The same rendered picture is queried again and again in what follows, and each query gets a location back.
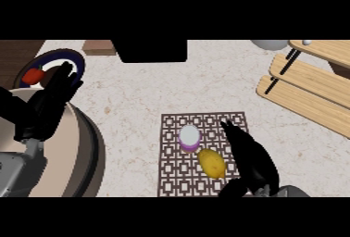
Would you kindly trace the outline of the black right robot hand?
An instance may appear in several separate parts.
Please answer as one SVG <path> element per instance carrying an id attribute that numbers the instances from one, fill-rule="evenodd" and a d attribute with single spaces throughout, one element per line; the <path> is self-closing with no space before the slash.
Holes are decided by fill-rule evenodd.
<path id="1" fill-rule="evenodd" d="M 231 179 L 219 196 L 236 198 L 247 192 L 257 194 L 259 191 L 273 196 L 279 192 L 279 173 L 266 148 L 229 120 L 220 125 L 231 143 L 239 178 Z"/>

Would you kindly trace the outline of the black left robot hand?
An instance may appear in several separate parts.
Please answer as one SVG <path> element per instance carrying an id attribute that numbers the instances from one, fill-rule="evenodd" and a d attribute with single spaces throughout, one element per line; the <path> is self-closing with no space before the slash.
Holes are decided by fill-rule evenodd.
<path id="1" fill-rule="evenodd" d="M 44 90 L 39 90 L 28 99 L 27 105 L 34 116 L 28 125 L 15 126 L 15 141 L 36 139 L 43 142 L 53 136 L 67 103 L 83 85 L 83 81 L 74 81 L 76 78 L 73 65 L 65 62 L 53 73 Z"/>

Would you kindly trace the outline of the yellow lemon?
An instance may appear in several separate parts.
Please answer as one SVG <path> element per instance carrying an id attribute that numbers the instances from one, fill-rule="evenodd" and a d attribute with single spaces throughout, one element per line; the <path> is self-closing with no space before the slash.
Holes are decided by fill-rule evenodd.
<path id="1" fill-rule="evenodd" d="M 213 179 L 226 177 L 226 162 L 220 154 L 211 149 L 203 149 L 197 154 L 204 173 Z"/>

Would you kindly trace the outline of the brown patterned placemat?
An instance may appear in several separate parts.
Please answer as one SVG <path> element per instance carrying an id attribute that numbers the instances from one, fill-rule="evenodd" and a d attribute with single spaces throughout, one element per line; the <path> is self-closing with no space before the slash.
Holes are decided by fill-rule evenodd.
<path id="1" fill-rule="evenodd" d="M 220 126 L 220 122 L 228 120 L 242 131 L 248 131 L 244 112 L 161 115 L 158 197 L 216 197 L 231 179 L 239 177 L 231 154 L 231 144 Z M 186 125 L 194 125 L 201 134 L 198 149 L 192 153 L 182 148 L 179 141 L 179 132 Z M 222 179 L 210 178 L 203 171 L 197 158 L 197 153 L 203 148 L 216 151 L 225 159 L 228 169 Z"/>

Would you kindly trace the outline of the red pepper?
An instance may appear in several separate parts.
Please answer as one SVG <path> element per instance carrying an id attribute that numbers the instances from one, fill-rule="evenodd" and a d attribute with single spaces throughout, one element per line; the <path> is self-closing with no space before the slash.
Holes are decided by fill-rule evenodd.
<path id="1" fill-rule="evenodd" d="M 22 77 L 22 82 L 28 85 L 34 85 L 44 78 L 46 72 L 42 69 L 30 69 L 25 76 Z"/>

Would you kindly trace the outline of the dark blue rimmed plate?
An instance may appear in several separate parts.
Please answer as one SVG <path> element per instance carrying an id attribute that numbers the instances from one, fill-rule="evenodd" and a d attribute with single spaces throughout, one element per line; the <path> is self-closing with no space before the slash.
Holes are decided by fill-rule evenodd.
<path id="1" fill-rule="evenodd" d="M 68 61 L 70 64 L 74 66 L 77 70 L 77 77 L 73 83 L 77 83 L 84 73 L 84 58 L 80 52 L 77 52 L 73 49 L 62 48 L 47 51 L 46 53 L 43 53 L 34 59 L 30 60 L 30 62 L 25 64 L 15 77 L 12 88 L 13 89 L 28 88 L 28 85 L 22 82 L 22 77 L 27 74 L 28 70 L 31 68 L 39 67 L 44 68 L 52 62 L 56 62 L 59 60 Z"/>

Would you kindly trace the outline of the dark brown wooden panel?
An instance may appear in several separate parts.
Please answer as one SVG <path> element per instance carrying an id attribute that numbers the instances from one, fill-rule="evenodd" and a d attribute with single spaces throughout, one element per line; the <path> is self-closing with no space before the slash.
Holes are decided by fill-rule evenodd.
<path id="1" fill-rule="evenodd" d="M 13 88 L 15 77 L 44 44 L 44 40 L 0 40 L 0 86 Z"/>

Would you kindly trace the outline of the purple rimmed can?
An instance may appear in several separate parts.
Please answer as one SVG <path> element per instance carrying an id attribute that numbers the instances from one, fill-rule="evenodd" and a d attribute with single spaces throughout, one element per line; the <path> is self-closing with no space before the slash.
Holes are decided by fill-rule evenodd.
<path id="1" fill-rule="evenodd" d="M 185 125 L 182 127 L 177 138 L 182 150 L 188 153 L 194 152 L 201 141 L 201 133 L 195 125 Z"/>

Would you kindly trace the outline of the large beige round pot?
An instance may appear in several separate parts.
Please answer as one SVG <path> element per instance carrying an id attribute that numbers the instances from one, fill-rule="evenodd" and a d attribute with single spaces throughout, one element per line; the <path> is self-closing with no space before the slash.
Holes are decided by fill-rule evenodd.
<path id="1" fill-rule="evenodd" d="M 0 118 L 0 152 L 27 151 L 13 140 L 15 125 Z M 46 169 L 28 197 L 95 197 L 102 185 L 104 140 L 101 131 L 81 110 L 65 106 L 61 123 L 44 143 Z"/>

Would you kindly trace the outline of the small brown wooden block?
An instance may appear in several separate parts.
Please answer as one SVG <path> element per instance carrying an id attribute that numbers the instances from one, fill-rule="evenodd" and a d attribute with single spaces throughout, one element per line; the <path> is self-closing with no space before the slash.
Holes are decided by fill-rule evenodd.
<path id="1" fill-rule="evenodd" d="M 89 56 L 112 56 L 117 53 L 109 40 L 86 40 L 83 51 Z"/>

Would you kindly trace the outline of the black box appliance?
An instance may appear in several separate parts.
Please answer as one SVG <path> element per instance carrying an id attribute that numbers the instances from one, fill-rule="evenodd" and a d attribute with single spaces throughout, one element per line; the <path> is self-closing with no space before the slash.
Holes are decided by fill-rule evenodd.
<path id="1" fill-rule="evenodd" d="M 123 63 L 174 63 L 188 60 L 186 40 L 112 40 Z"/>

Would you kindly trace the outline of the white round bowl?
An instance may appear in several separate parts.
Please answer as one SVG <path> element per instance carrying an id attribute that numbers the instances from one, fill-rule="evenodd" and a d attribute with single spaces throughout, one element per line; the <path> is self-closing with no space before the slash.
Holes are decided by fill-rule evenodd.
<path id="1" fill-rule="evenodd" d="M 257 47 L 269 51 L 282 50 L 288 46 L 288 40 L 253 40 L 251 42 Z"/>

